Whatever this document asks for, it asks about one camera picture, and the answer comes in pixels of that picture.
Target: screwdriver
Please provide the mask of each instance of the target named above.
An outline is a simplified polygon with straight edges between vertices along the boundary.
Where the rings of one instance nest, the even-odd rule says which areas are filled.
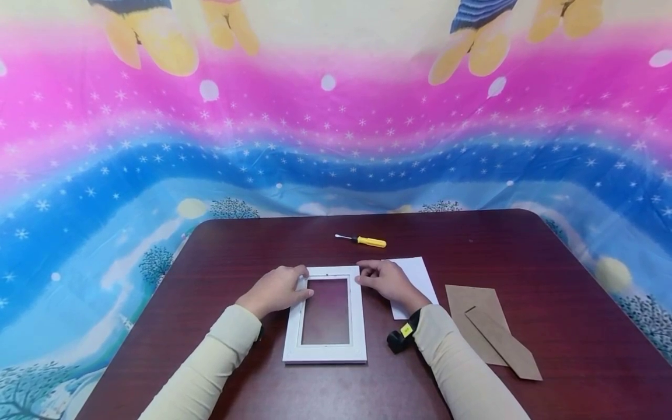
[[[344,237],[343,235],[334,235],[334,236],[336,236],[337,238],[349,239],[354,243],[363,243],[364,245],[368,245],[370,247],[385,248],[387,246],[387,242],[381,241],[380,239],[371,239],[364,237],[351,238],[351,237]]]

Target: white paper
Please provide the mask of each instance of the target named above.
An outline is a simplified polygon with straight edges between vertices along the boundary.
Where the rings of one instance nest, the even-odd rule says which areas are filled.
[[[424,294],[430,302],[439,304],[439,299],[436,297],[436,292],[434,292],[434,286],[431,285],[429,273],[427,273],[427,268],[422,257],[397,258],[390,259],[389,261],[397,263],[404,270],[415,288],[420,290],[420,293]],[[392,315],[394,319],[408,319],[411,314],[406,313],[406,310],[398,302],[392,302]]]

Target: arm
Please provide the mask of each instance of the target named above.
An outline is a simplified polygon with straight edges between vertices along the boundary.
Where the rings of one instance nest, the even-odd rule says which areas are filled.
[[[511,391],[464,340],[445,309],[424,306],[414,337],[456,420],[529,420]]]
[[[420,310],[415,343],[431,368],[455,420],[529,420],[509,389],[461,336],[445,309],[432,305],[391,261],[361,261],[357,282]]]
[[[259,336],[259,320],[312,296],[310,289],[296,290],[299,276],[308,277],[305,265],[278,267],[226,308],[139,420],[207,420],[226,380]]]

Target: right hand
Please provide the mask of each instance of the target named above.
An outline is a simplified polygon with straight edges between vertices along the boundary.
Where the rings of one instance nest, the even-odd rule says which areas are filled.
[[[396,263],[372,259],[359,261],[357,265],[362,268],[362,274],[355,278],[358,284],[374,289],[386,299],[401,303],[408,314],[431,304]]]

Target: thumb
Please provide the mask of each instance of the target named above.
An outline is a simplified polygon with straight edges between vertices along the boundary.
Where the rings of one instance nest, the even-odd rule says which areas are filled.
[[[304,300],[310,298],[314,294],[312,289],[301,289],[297,290],[294,293],[294,304],[303,302]]]
[[[361,286],[375,289],[376,278],[369,276],[357,276],[355,277],[355,282]]]

